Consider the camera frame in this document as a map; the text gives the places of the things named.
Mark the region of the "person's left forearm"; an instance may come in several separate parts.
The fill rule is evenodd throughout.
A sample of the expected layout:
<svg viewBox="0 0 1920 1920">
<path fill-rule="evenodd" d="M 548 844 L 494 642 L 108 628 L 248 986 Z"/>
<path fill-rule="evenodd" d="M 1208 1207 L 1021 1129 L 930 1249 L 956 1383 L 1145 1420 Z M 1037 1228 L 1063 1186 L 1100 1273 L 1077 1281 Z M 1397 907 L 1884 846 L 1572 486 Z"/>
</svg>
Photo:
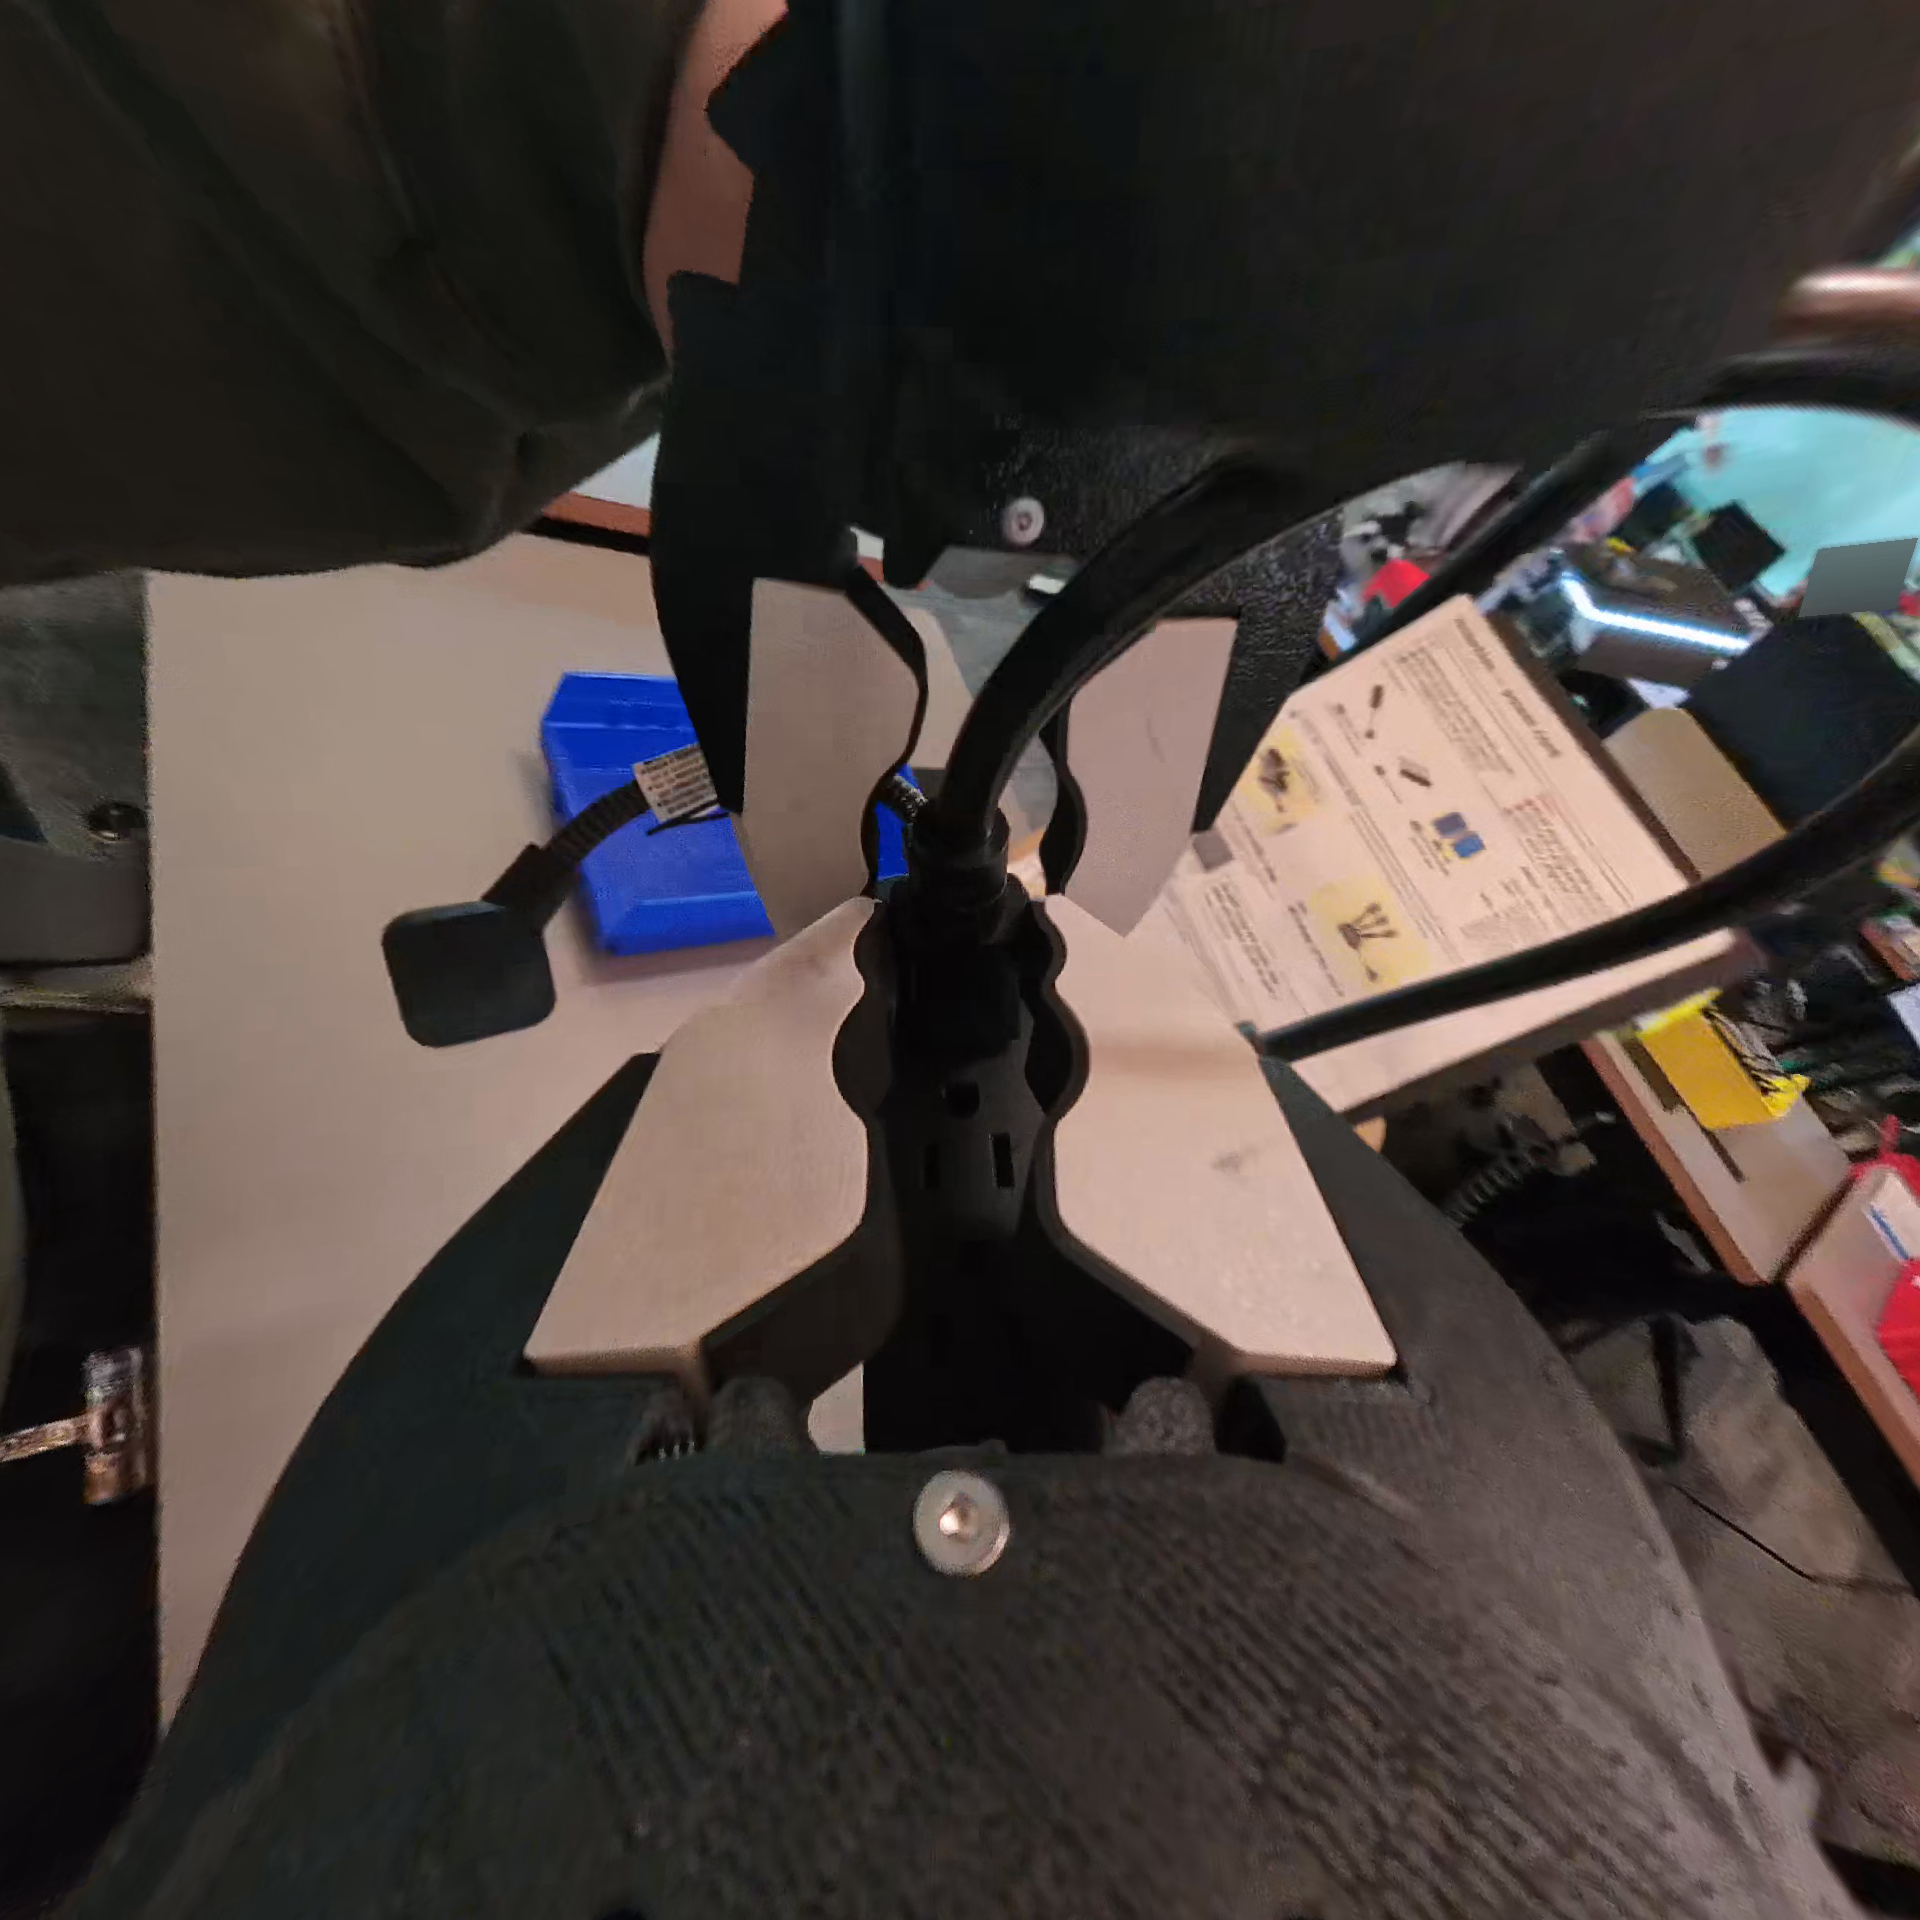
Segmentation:
<svg viewBox="0 0 1920 1920">
<path fill-rule="evenodd" d="M 450 565 L 642 445 L 700 11 L 3 4 L 3 585 Z"/>
</svg>

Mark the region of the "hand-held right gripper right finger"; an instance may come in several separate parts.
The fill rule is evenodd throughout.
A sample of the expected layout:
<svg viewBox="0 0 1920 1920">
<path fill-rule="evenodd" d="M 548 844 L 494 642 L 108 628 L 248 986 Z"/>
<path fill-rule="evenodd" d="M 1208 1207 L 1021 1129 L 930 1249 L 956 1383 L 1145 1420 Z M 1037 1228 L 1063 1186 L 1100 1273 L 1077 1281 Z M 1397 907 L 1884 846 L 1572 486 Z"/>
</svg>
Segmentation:
<svg viewBox="0 0 1920 1920">
<path fill-rule="evenodd" d="M 1381 1380 L 1397 1351 L 1247 1038 L 1180 957 L 1035 904 L 1076 1038 L 1052 1131 L 1070 1242 L 1199 1380 Z"/>
</svg>

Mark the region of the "person's left hand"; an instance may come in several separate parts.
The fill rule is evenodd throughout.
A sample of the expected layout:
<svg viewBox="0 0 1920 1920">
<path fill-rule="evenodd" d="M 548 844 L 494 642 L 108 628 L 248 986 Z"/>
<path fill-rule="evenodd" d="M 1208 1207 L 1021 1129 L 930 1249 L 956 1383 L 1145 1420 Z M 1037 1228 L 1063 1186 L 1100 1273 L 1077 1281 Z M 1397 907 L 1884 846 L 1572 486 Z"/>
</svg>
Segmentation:
<svg viewBox="0 0 1920 1920">
<path fill-rule="evenodd" d="M 785 3 L 704 3 L 684 37 L 642 234 L 639 273 L 667 362 L 676 360 L 669 293 L 682 276 L 739 281 L 753 173 L 715 133 L 714 94 L 785 16 Z"/>
</svg>

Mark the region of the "blue plastic bin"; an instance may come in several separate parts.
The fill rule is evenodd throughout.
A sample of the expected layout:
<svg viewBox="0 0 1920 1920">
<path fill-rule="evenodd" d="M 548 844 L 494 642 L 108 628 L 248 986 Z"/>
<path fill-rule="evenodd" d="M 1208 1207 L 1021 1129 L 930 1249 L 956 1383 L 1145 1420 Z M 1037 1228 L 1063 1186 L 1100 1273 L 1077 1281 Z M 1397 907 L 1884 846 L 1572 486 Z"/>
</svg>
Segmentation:
<svg viewBox="0 0 1920 1920">
<path fill-rule="evenodd" d="M 539 719 L 558 825 L 631 783 L 634 769 L 697 744 L 669 677 L 567 673 Z M 750 867 L 719 811 L 660 829 L 644 811 L 588 852 L 581 895 L 598 948 L 647 957 L 773 936 Z"/>
</svg>

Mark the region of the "yellow box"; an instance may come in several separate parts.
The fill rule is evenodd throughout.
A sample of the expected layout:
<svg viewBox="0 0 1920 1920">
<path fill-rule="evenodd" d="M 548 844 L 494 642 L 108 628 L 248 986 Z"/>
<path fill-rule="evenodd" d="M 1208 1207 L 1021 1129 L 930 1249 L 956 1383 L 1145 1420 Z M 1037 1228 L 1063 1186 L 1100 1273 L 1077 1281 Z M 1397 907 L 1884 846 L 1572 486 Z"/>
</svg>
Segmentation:
<svg viewBox="0 0 1920 1920">
<path fill-rule="evenodd" d="M 1709 1134 L 1772 1125 L 1810 1091 L 1760 1035 L 1701 992 L 1633 1021 L 1629 1041 L 1678 1105 Z"/>
</svg>

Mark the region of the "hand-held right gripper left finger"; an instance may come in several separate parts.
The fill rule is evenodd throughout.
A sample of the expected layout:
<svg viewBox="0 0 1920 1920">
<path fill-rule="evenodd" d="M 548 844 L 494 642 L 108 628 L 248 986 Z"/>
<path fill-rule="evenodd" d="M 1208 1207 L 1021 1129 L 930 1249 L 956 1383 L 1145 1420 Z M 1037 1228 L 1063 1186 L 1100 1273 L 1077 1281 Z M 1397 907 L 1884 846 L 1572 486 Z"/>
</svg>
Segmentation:
<svg viewBox="0 0 1920 1920">
<path fill-rule="evenodd" d="M 731 1378 L 804 1408 L 859 1368 L 850 1308 L 790 1292 L 868 1209 L 868 1131 L 833 1053 L 861 996 L 851 898 L 752 962 L 660 1049 L 523 1344 L 544 1378 Z M 777 1297 L 787 1292 L 785 1311 Z"/>
</svg>

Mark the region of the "printed instruction board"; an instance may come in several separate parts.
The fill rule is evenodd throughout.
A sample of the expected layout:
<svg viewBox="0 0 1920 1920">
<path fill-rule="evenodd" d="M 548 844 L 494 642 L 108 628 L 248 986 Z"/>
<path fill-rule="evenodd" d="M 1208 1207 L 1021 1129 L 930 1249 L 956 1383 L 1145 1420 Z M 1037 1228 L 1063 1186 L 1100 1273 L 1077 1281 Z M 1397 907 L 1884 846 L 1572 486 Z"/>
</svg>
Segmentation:
<svg viewBox="0 0 1920 1920">
<path fill-rule="evenodd" d="M 1456 597 L 1284 702 L 1134 939 L 1275 1035 L 1697 876 L 1512 626 Z"/>
</svg>

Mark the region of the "metal clasp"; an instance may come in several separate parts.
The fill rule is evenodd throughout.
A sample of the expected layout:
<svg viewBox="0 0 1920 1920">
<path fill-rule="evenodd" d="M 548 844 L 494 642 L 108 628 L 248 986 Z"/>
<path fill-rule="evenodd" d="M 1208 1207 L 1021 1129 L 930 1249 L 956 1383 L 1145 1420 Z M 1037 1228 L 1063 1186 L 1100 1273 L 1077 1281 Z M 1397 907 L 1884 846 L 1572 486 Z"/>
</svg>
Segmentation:
<svg viewBox="0 0 1920 1920">
<path fill-rule="evenodd" d="M 156 1436 L 150 1357 L 143 1348 L 90 1353 L 81 1364 L 81 1408 L 2 1436 L 2 1468 L 75 1454 L 87 1509 L 123 1504 L 151 1490 Z"/>
</svg>

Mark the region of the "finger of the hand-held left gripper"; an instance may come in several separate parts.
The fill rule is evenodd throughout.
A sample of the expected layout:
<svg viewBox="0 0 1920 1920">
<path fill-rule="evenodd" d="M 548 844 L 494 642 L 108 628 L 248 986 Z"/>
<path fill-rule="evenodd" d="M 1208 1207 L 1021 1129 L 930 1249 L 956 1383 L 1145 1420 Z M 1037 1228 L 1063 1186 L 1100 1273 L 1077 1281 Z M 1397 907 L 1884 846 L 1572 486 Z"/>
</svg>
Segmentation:
<svg viewBox="0 0 1920 1920">
<path fill-rule="evenodd" d="M 1129 936 L 1180 865 L 1235 647 L 1235 619 L 1163 619 L 1072 696 L 1054 752 L 1063 834 L 1046 890 Z"/>
<path fill-rule="evenodd" d="M 869 575 L 752 588 L 739 852 L 775 940 L 872 886 L 872 811 L 916 749 L 924 636 Z"/>
</svg>

